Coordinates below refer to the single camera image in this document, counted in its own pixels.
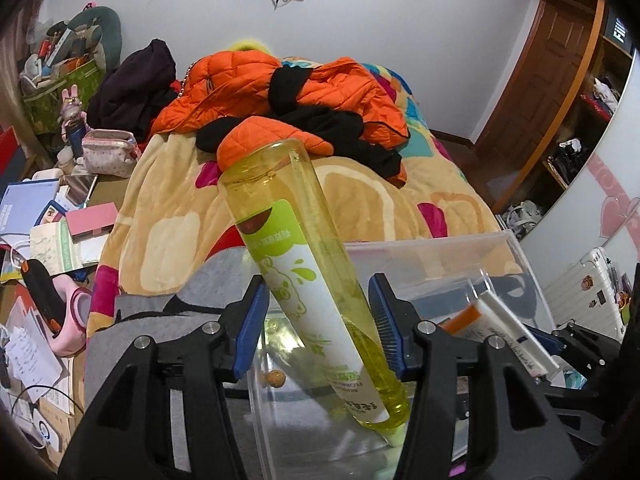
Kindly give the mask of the orange sunscreen tube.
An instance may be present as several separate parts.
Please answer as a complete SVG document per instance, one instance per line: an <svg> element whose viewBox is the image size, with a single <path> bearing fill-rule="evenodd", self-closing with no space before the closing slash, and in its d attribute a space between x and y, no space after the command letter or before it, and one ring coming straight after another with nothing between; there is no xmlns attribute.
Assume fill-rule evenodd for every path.
<svg viewBox="0 0 640 480"><path fill-rule="evenodd" d="M499 337L515 353L532 377L553 377L559 364L506 304L491 290L486 290L472 304L439 326L448 334L482 342Z"/></svg>

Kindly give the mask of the yellow-green spray bottle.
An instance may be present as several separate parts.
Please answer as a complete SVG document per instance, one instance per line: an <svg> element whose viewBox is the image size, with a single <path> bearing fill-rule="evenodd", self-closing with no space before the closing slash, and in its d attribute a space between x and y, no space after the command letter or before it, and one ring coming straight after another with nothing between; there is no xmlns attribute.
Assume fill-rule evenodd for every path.
<svg viewBox="0 0 640 480"><path fill-rule="evenodd" d="M360 426L401 444L410 413L314 166L296 139L256 148L219 181L271 295Z"/></svg>

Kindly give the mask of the clear plastic storage box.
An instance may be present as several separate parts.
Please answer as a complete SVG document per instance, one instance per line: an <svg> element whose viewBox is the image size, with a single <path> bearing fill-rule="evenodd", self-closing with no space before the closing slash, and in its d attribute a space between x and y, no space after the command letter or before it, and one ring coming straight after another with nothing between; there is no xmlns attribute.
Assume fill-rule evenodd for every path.
<svg viewBox="0 0 640 480"><path fill-rule="evenodd" d="M347 251L378 320L383 361L406 393L423 354L414 330L434 332L480 295L499 298L531 328L552 330L548 304L509 231L350 244ZM248 383L265 478L393 478L401 446L356 422L277 304L270 304Z"/></svg>

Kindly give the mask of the grey black patterned blanket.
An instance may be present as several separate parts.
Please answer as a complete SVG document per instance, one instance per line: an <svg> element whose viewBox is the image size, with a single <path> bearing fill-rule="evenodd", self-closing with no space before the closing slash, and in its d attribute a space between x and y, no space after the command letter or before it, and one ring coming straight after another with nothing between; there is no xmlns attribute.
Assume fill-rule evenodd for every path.
<svg viewBox="0 0 640 480"><path fill-rule="evenodd" d="M235 314L250 280L242 254L205 263L175 295L119 297L89 339L86 411L69 479L244 479L224 387L235 384Z"/></svg>

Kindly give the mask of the white suitcase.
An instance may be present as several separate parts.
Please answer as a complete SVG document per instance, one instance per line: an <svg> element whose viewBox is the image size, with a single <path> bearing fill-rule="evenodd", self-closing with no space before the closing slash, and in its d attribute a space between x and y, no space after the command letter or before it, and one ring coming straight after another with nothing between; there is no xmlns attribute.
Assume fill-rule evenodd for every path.
<svg viewBox="0 0 640 480"><path fill-rule="evenodd" d="M622 341L625 325L618 310L615 266L602 247L587 252L544 288L557 326L574 322Z"/></svg>

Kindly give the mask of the colourful yellow fleece blanket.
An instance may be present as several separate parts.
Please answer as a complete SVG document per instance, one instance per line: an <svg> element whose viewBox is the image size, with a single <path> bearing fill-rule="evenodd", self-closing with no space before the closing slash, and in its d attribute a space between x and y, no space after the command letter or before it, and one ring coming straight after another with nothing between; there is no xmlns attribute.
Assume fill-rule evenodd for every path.
<svg viewBox="0 0 640 480"><path fill-rule="evenodd" d="M257 50L221 51L194 62L178 96L152 123L102 250L92 288L88 332L114 321L121 294L173 294L211 256L240 237L218 191L233 155L292 136L268 122L268 90L277 70L300 68L300 105L357 113L363 139L402 158L379 176L328 144L309 139L312 162L344 242L387 242L498 230L498 222L431 133L408 84L383 66L352 58L316 63Z"/></svg>

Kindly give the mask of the pink box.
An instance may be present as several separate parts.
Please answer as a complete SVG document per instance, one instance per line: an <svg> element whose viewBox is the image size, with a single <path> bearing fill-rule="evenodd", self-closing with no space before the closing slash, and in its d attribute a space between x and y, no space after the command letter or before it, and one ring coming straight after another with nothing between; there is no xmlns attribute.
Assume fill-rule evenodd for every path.
<svg viewBox="0 0 640 480"><path fill-rule="evenodd" d="M69 211L65 219L72 237L98 236L113 229L117 215L114 203L104 203Z"/></svg>

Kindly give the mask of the black garment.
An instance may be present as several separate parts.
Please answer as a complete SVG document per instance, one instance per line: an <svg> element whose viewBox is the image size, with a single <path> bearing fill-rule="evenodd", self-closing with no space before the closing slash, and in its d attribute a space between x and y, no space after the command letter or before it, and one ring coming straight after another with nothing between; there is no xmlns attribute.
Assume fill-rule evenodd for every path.
<svg viewBox="0 0 640 480"><path fill-rule="evenodd" d="M299 102L313 73L298 66L278 68L269 81L268 114L219 117L195 133L196 148L213 155L219 169L226 171L260 148L296 139L314 157L349 158L398 188L403 186L406 172L396 148L404 138L386 122L367 122L354 110ZM378 126L382 136L371 136L371 129Z"/></svg>

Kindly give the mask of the dark purple garment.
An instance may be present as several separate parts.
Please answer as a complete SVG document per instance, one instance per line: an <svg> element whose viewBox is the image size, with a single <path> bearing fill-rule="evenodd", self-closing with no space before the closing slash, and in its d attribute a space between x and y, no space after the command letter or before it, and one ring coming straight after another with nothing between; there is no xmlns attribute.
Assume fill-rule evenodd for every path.
<svg viewBox="0 0 640 480"><path fill-rule="evenodd" d="M128 131L139 144L152 123L177 96L176 63L165 41L153 39L111 70L87 106L93 129Z"/></svg>

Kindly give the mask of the blue notebook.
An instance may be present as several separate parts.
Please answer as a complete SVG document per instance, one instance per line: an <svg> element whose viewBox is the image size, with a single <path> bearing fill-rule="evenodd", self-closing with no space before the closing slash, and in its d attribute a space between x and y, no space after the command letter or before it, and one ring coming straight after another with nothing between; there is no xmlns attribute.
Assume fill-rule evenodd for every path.
<svg viewBox="0 0 640 480"><path fill-rule="evenodd" d="M28 234L59 187L56 179L10 183L1 200L1 234Z"/></svg>

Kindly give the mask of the pink rabbit figure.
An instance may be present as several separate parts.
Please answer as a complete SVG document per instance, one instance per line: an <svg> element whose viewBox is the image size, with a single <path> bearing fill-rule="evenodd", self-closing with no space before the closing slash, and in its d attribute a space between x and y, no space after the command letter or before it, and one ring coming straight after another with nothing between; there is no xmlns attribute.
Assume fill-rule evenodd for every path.
<svg viewBox="0 0 640 480"><path fill-rule="evenodd" d="M70 88L64 89L61 93L61 134L62 140L70 146L75 158L81 157L82 140L89 132L90 127L87 122L87 114L82 108L82 101L79 99L78 87L73 84Z"/></svg>

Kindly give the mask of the wooden door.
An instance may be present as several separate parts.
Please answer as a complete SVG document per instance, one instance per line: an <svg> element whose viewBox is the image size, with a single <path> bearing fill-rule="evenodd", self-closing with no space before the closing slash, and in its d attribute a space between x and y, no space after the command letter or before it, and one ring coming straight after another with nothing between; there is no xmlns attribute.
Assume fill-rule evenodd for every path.
<svg viewBox="0 0 640 480"><path fill-rule="evenodd" d="M512 203L559 133L596 53L605 0L540 0L525 46L477 140L493 212Z"/></svg>

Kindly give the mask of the red box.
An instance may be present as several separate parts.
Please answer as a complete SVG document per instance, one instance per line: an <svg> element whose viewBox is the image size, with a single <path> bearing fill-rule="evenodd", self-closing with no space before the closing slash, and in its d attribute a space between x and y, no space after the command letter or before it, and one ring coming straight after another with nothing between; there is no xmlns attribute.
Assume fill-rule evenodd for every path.
<svg viewBox="0 0 640 480"><path fill-rule="evenodd" d="M5 174L10 168L17 152L20 150L20 142L17 140L14 128L9 127L0 134L0 170Z"/></svg>

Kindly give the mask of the green storage bag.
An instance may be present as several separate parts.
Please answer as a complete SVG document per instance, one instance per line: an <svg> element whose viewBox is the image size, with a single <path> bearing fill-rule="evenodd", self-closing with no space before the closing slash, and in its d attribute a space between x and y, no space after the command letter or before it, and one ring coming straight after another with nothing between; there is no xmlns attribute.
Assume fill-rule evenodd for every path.
<svg viewBox="0 0 640 480"><path fill-rule="evenodd" d="M23 96L23 108L32 126L32 131L39 136L40 134L56 133L60 130L58 118L63 104L62 91L70 90L70 87L76 84L81 109L86 110L104 76L104 71L99 69L96 62L89 61L66 76L53 81L47 87L30 96Z"/></svg>

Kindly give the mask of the grey-green neck pillow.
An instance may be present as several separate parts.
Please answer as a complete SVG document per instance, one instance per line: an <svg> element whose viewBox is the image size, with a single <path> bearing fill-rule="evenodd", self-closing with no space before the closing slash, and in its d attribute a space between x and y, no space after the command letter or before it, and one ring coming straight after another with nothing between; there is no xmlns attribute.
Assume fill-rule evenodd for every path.
<svg viewBox="0 0 640 480"><path fill-rule="evenodd" d="M74 16L67 27L87 40L96 64L105 73L117 68L122 54L122 28L118 14L108 6L92 6Z"/></svg>

